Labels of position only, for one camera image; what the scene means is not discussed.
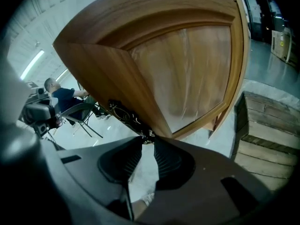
blue shirt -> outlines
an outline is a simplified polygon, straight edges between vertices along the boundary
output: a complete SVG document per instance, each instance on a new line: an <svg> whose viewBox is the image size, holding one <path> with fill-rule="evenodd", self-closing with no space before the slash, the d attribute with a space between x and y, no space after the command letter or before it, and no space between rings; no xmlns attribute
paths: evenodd
<svg viewBox="0 0 300 225"><path fill-rule="evenodd" d="M63 113L70 107L73 107L77 104L83 103L83 100L79 100L75 97L73 89L59 88L52 93L52 97L58 99L58 106L60 107L60 112ZM70 114L71 117L76 119L82 119L82 111L78 111Z"/></svg>

black chair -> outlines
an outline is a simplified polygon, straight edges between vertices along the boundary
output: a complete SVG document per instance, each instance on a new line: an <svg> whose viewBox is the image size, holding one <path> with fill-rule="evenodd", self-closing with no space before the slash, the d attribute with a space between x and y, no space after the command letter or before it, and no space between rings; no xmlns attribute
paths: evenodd
<svg viewBox="0 0 300 225"><path fill-rule="evenodd" d="M67 109L66 111L62 112L61 113L61 116L68 119L68 120L71 120L73 122L78 122L79 125L84 129L84 131L90 136L91 134L89 134L89 132L84 128L83 125L86 125L90 130L92 130L95 134L97 134L99 137L103 138L103 136L101 136L99 133L97 133L94 129L92 129L89 125L88 125L88 122L89 122L89 118L91 116L91 110L94 106L97 106L97 105L93 105L93 104L89 104L89 103L80 103L80 104L77 104L69 109ZM70 115L75 113L75 112L78 112L78 111L84 111L84 110L89 110L89 113L87 113L86 117L83 118L82 120L79 120L79 119L76 119L76 118L73 118L71 117Z"/></svg>

door panel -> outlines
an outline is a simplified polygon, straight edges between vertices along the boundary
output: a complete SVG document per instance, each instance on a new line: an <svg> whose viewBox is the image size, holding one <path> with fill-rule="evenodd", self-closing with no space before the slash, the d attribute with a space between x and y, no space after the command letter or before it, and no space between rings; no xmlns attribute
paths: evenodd
<svg viewBox="0 0 300 225"><path fill-rule="evenodd" d="M104 108L118 100L156 134L180 138L232 104L244 40L232 0L96 0L53 45Z"/></svg>
<svg viewBox="0 0 300 225"><path fill-rule="evenodd" d="M228 26L181 29L130 51L172 133L220 104L226 91Z"/></svg>

ceiling light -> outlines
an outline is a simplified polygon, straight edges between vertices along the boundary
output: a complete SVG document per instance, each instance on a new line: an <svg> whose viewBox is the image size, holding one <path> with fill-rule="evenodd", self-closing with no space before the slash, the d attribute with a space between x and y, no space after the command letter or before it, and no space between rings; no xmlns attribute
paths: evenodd
<svg viewBox="0 0 300 225"><path fill-rule="evenodd" d="M21 75L21 79L23 80L26 75L28 74L28 72L30 71L30 69L33 67L33 65L36 63L36 61L44 54L44 51L41 50L39 51L39 53L31 60L31 62L28 64L28 66L26 67L26 69L24 70L24 72Z"/></svg>
<svg viewBox="0 0 300 225"><path fill-rule="evenodd" d="M61 78L61 76L63 76L66 72L67 72L67 69L61 75L59 75L58 78L56 78L56 81L59 80Z"/></svg>

